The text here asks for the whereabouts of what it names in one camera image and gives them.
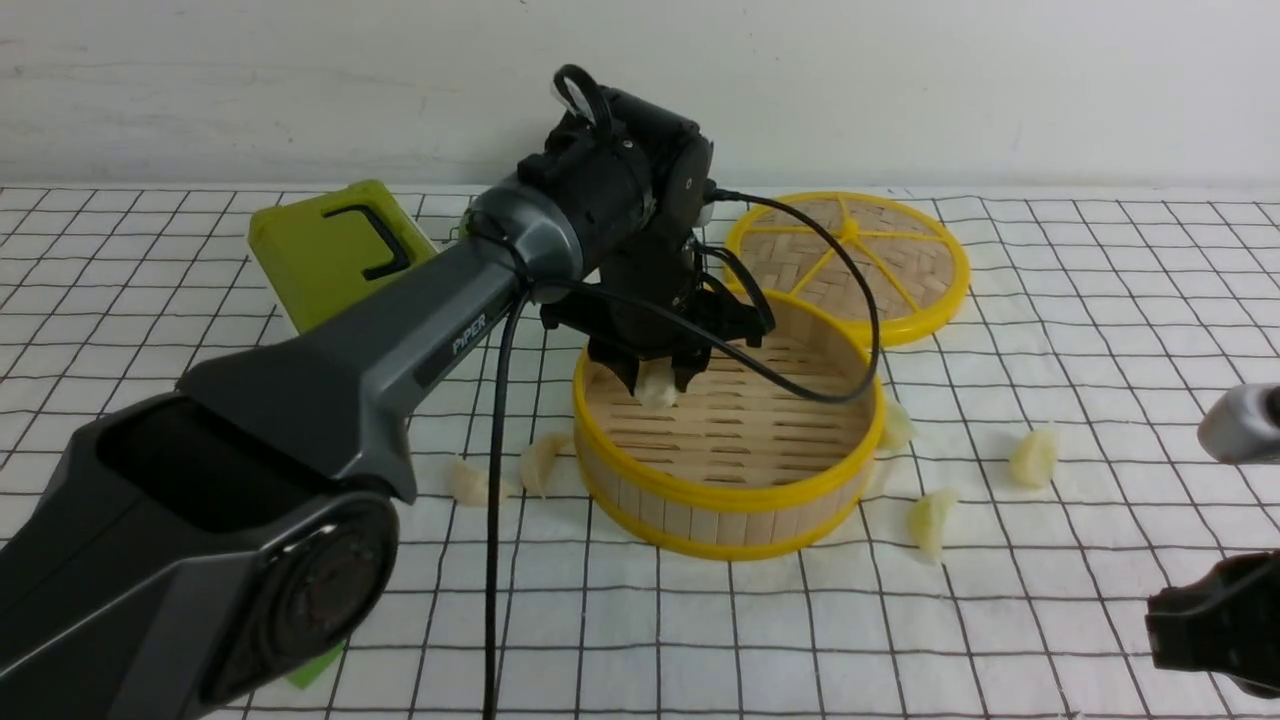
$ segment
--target table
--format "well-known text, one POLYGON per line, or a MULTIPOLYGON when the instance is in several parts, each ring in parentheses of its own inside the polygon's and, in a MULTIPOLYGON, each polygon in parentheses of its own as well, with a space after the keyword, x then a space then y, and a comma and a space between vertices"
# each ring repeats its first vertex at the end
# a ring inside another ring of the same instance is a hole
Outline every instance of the table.
MULTIPOLYGON (((319 190, 0 190, 0 539, 29 516, 76 427, 168 389, 192 363, 291 336, 243 236, 253 210, 319 190)), ((479 188, 393 190, 447 241, 479 188)), ((974 268, 959 316, 883 368, 919 439, 881 464, 882 491, 831 537, 735 565, 635 542, 561 460, 548 498, 502 511, 502 715, 1280 712, 1225 679, 1152 669, 1143 628, 1148 594, 1280 547, 1280 470, 1215 465, 1194 438, 1224 389, 1280 382, 1280 195, 869 192, 943 220, 974 268), (1062 462, 1051 491, 1028 493, 1005 459, 1046 421, 1062 462), (904 515, 943 486, 961 501, 938 568, 904 515)), ((707 240, 742 210, 721 208, 707 240)), ((422 495, 399 506, 394 577, 342 661, 216 720, 479 716, 484 511, 456 507, 443 473, 453 455, 488 451, 495 340, 411 420, 422 495)), ((582 342, 521 325, 511 470, 535 436, 570 428, 582 342)))

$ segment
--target bamboo steamer lid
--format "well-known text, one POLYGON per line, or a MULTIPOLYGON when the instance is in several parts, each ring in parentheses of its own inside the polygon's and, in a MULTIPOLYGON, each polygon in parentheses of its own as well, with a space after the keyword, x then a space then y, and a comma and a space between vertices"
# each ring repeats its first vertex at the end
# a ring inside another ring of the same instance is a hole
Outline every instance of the bamboo steamer lid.
MULTIPOLYGON (((828 229, 854 259, 876 295, 886 346, 927 337, 960 310, 969 290, 969 259, 941 223, 892 200, 851 192, 778 197, 828 229)), ((869 309, 854 275, 831 246, 791 215, 756 206, 726 241, 762 288, 831 313, 869 345, 869 309)), ((741 283, 726 270, 726 284, 741 283)))

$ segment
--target robotic arm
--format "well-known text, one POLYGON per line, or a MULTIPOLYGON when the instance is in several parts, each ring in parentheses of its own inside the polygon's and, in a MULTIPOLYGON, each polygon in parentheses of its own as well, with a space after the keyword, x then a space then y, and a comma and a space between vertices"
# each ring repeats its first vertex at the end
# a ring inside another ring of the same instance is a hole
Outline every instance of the robotic arm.
POLYGON ((698 124, 572 65, 556 88, 570 111, 475 200, 471 240, 74 433, 0 552, 0 715, 200 717, 347 638, 396 561, 390 498, 417 495, 408 415, 525 292, 632 391, 658 357, 684 389, 710 345, 573 290, 596 268, 599 288, 722 341, 772 329, 767 307, 704 287, 698 124))

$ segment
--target yellow rim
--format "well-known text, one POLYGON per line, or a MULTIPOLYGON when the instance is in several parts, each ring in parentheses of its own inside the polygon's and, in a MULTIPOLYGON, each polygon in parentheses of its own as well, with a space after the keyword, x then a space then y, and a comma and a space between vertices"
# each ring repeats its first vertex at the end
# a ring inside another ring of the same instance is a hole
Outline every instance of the yellow rim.
MULTIPOLYGON (((956 313, 960 311, 960 307, 964 304, 964 297, 969 292, 969 279, 970 279, 969 258, 965 255, 964 246, 961 246, 960 242, 956 241, 956 238, 946 229, 946 227, 942 225, 942 223, 934 220, 933 218, 925 215, 924 213, 920 213, 915 208, 910 208, 908 205, 902 205, 900 202, 895 202, 892 200, 887 200, 883 197, 876 197, 872 195, 860 195, 856 192, 800 192, 796 195, 783 195, 777 200, 788 204, 804 202, 805 200, 837 200, 840 201, 841 211, 846 217, 849 215, 849 209, 847 205, 845 204, 845 200, 856 200, 869 205, 891 208, 896 213, 902 213, 904 215, 909 215, 919 220, 927 228, 937 233, 938 237, 923 237, 915 233, 892 233, 892 232, 868 232, 868 233, 860 232, 858 233, 858 237, 863 236, 896 237, 909 242, 941 242, 942 245, 947 246, 947 250, 951 252, 951 260, 955 268, 955 274, 951 278, 951 286, 947 288, 945 293, 942 293, 942 297, 940 297, 932 305, 927 307, 920 307, 911 315, 908 315, 906 318, 895 318, 886 323, 881 323, 881 342, 883 345, 886 346, 906 345, 908 342, 914 342, 923 337, 928 337, 938 332, 938 329, 946 325, 948 322, 951 322, 951 318, 955 318, 956 313)), ((748 228, 751 227, 751 223, 754 223, 760 215, 768 211, 772 211, 772 209, 765 208, 763 205, 758 205, 751 210, 749 210, 745 215, 742 215, 737 220, 737 223, 733 224, 733 228, 728 233, 728 238, 724 241, 724 246, 735 255, 740 255, 742 251, 742 236, 746 234, 748 228)), ((765 228, 763 227, 751 228, 751 232, 763 232, 764 229, 765 228)), ((788 225, 786 228, 780 227, 774 229, 794 231, 797 228, 788 225)), ((858 241, 858 237, 847 240, 840 238, 840 240, 842 245, 851 243, 854 247, 859 249, 860 252, 870 258, 872 261, 881 268, 881 272, 884 273, 890 283, 892 283, 893 287, 897 287, 899 292, 901 292, 901 286, 897 278, 893 277, 893 274, 890 273, 887 268, 883 266, 883 263, 878 256, 876 256, 872 252, 868 252, 867 249, 861 246, 863 243, 858 241)), ((828 251, 826 255, 823 255, 822 260, 819 260, 818 264, 814 265, 814 268, 812 268, 806 273, 804 281, 812 278, 814 274, 817 274, 818 269, 820 269, 827 263, 832 261, 838 261, 838 259, 835 259, 833 251, 828 251)), ((742 284, 737 281, 736 277, 733 277, 733 273, 728 272, 727 268, 724 270, 724 284, 728 286, 728 288, 735 292, 742 292, 744 290, 742 284)), ((804 283, 797 282, 795 290, 799 290, 801 287, 804 287, 804 283)), ((904 297, 908 299, 908 302, 910 305, 913 306, 915 305, 915 302, 910 297, 905 295, 904 297)), ((868 323, 849 322, 849 320, 836 320, 836 322, 850 332, 851 337, 858 341, 859 347, 867 347, 870 345, 872 333, 870 333, 870 325, 868 323)))
POLYGON ((637 538, 663 550, 669 550, 681 555, 691 555, 704 560, 765 560, 768 557, 777 557, 780 555, 787 555, 809 547, 829 534, 840 527, 846 518, 849 518, 849 514, 858 507, 858 502, 863 497, 863 491, 867 488, 867 483, 864 482, 863 487, 858 488, 858 492, 854 495, 854 498, 849 502, 849 505, 840 509, 840 511, 837 511, 831 520, 827 520, 822 525, 818 525, 803 536, 796 536, 787 542, 772 544, 712 544, 667 534, 650 525, 645 525, 631 515, 627 515, 621 507, 609 501, 609 498, 604 497, 604 493, 599 491, 599 487, 595 484, 595 479, 591 478, 591 474, 586 469, 586 464, 582 462, 581 455, 579 456, 577 466, 579 474, 582 475, 582 484, 586 486, 586 491, 591 493, 595 503, 599 505, 600 509, 604 510, 605 515, 612 518, 614 523, 621 525, 623 530, 627 530, 637 538))
MULTIPOLYGON (((820 322, 833 327, 858 350, 863 361, 869 360, 867 352, 863 350, 863 345, 849 331, 845 323, 840 323, 819 307, 814 307, 781 292, 767 290, 764 295, 771 304, 782 302, 800 307, 820 322)), ((876 445, 879 442, 879 436, 884 427, 884 391, 881 387, 879 378, 876 378, 872 383, 872 423, 867 428, 867 434, 861 442, 858 443, 858 447, 840 462, 812 478, 805 478, 787 486, 744 489, 704 486, 659 473, 632 459, 608 439, 599 423, 591 416, 590 407, 586 404, 588 365, 589 360, 584 350, 581 356, 579 356, 577 368, 573 370, 573 414, 582 428, 586 442, 591 446, 590 450, 600 455, 608 465, 618 469, 634 486, 682 505, 716 510, 718 512, 777 510, 791 505, 803 505, 815 497, 827 495, 836 487, 852 479, 863 469, 863 465, 876 452, 876 445)))

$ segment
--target white wall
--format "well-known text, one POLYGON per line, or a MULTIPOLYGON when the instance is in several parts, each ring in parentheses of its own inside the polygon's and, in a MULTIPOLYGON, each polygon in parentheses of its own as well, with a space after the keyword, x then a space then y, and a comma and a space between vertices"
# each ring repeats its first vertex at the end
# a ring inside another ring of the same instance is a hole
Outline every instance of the white wall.
POLYGON ((753 184, 1280 186, 1280 1, 0 0, 0 179, 492 182, 564 61, 753 184))

